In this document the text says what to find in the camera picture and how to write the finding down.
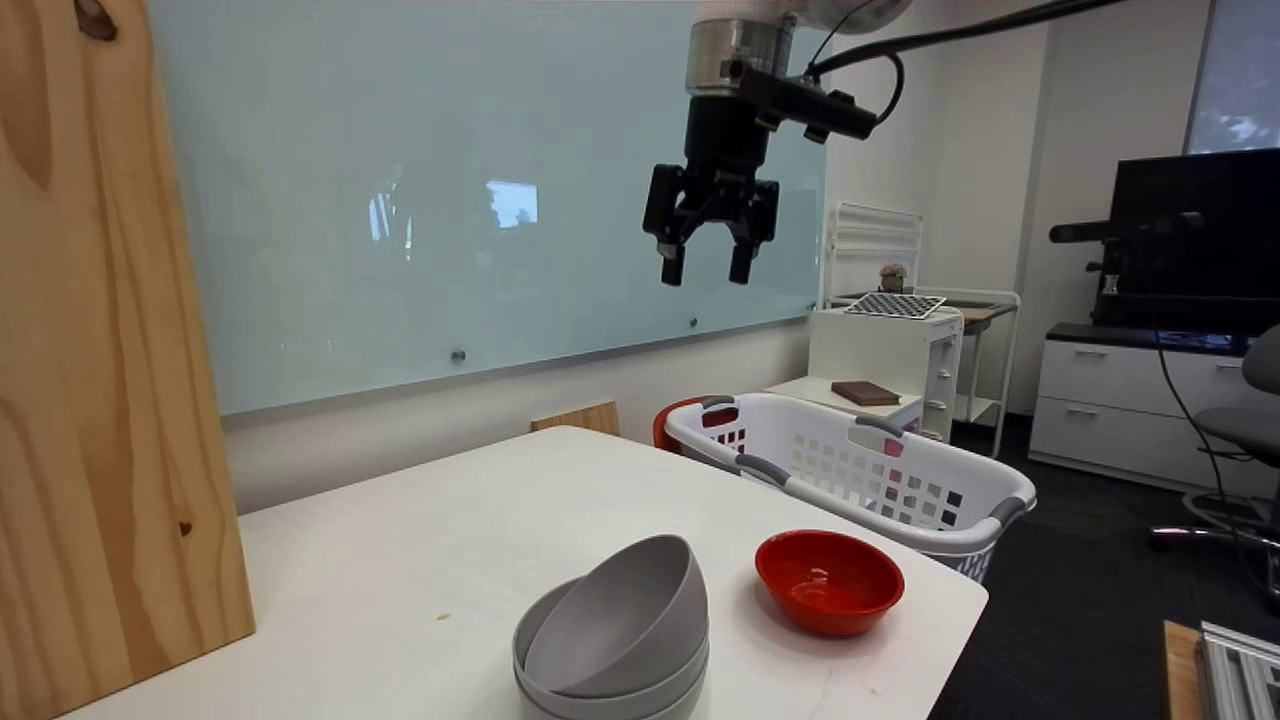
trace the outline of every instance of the black office chair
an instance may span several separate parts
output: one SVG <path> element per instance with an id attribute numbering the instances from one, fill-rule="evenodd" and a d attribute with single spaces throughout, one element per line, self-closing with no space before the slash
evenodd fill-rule
<path id="1" fill-rule="evenodd" d="M 1277 413 L 1249 410 L 1204 410 L 1194 425 L 1212 435 L 1238 445 L 1255 466 L 1270 466 L 1280 479 L 1280 324 L 1270 328 L 1244 352 L 1244 380 L 1262 394 L 1277 395 Z M 1280 612 L 1280 487 L 1270 509 L 1262 506 L 1222 506 L 1212 497 L 1185 497 L 1189 514 L 1204 520 L 1204 529 L 1153 529 L 1153 540 L 1228 540 L 1263 554 L 1270 610 Z"/>

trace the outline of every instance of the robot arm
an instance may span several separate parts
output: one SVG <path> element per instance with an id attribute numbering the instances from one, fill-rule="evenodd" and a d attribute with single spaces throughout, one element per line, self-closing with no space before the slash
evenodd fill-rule
<path id="1" fill-rule="evenodd" d="M 834 36 L 877 34 L 910 4 L 911 0 L 700 0 L 685 77 L 689 164 L 658 164 L 644 206 L 644 232 L 658 237 L 658 252 L 664 256 L 664 286 L 681 286 L 685 245 L 708 219 L 730 223 L 738 245 L 730 280 L 749 286 L 755 247 L 776 232 L 782 189 L 755 179 L 773 129 L 786 121 L 806 125 L 806 135 L 818 143 L 834 131 L 856 140 L 871 135 L 884 115 L 856 110 L 843 93 L 826 93 L 826 72 L 877 58 L 896 59 L 896 52 L 946 40 L 1045 26 L 1116 0 L 1048 0 L 954 34 L 866 44 L 814 63 L 806 77 L 786 77 L 796 26 L 827 30 Z"/>

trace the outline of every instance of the black monitor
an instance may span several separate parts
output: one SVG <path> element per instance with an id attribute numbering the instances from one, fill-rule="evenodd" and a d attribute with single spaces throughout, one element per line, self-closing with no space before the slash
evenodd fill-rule
<path id="1" fill-rule="evenodd" d="M 1280 324 L 1280 148 L 1123 162 L 1102 324 L 1262 334 Z"/>

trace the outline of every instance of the wooden board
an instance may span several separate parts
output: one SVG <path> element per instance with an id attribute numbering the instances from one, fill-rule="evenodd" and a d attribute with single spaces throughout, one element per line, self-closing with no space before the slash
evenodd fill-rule
<path id="1" fill-rule="evenodd" d="M 1199 634 L 1185 623 L 1166 623 L 1166 690 L 1167 720 L 1199 720 Z"/>
<path id="2" fill-rule="evenodd" d="M 592 434 L 603 434 L 603 435 L 620 435 L 614 400 L 587 405 L 587 410 L 573 410 L 573 413 L 538 416 L 527 429 L 541 434 L 541 429 L 561 429 L 561 425 L 592 429 Z"/>
<path id="3" fill-rule="evenodd" d="M 252 634 L 143 0 L 0 0 L 0 716 Z"/>

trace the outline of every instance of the white wall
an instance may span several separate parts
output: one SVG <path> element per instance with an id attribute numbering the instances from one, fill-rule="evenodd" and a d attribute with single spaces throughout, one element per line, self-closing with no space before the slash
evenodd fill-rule
<path id="1" fill-rule="evenodd" d="M 911 4 L 891 30 L 877 36 L 836 36 L 836 52 L 854 44 L 871 44 L 884 36 L 934 34 L 954 26 L 954 4 L 923 0 Z M 937 194 L 937 143 L 946 115 L 946 58 L 910 52 L 910 89 L 890 125 L 867 140 L 827 140 L 827 209 L 867 206 L 896 211 L 929 211 Z M 861 110 L 880 111 L 891 95 L 891 68 L 884 59 L 839 68 L 834 89 L 843 89 Z"/>
<path id="2" fill-rule="evenodd" d="M 917 4 L 896 34 L 941 30 L 950 4 Z M 871 143 L 834 140 L 827 199 L 929 209 L 937 155 L 937 59 L 911 59 L 911 89 Z M 867 110 L 890 77 L 856 72 Z M 432 455 L 494 445 L 532 416 L 618 400 L 623 435 L 648 441 L 648 422 L 681 395 L 749 394 L 806 374 L 806 324 L 730 334 L 640 352 L 608 352 L 474 380 L 372 394 L 284 413 L 231 416 L 227 455 L 242 509 L 351 486 Z"/>
<path id="3" fill-rule="evenodd" d="M 592 400 L 618 400 L 623 435 L 648 441 L 648 422 L 681 395 L 768 390 L 799 374 L 806 324 L 776 324 L 252 413 L 225 422 L 225 434 L 242 509 L 263 509 L 519 435 L 532 416 Z"/>
<path id="4" fill-rule="evenodd" d="M 966 0 L 956 21 L 987 21 L 1019 0 Z M 923 286 L 1017 288 L 1048 30 L 946 48 L 934 245 Z"/>
<path id="5" fill-rule="evenodd" d="M 1048 245 L 1054 223 L 1105 219 L 1116 162 L 1185 148 L 1212 0 L 1129 0 L 1054 30 L 1014 410 L 1034 413 L 1054 324 L 1087 324 L 1102 245 Z"/>

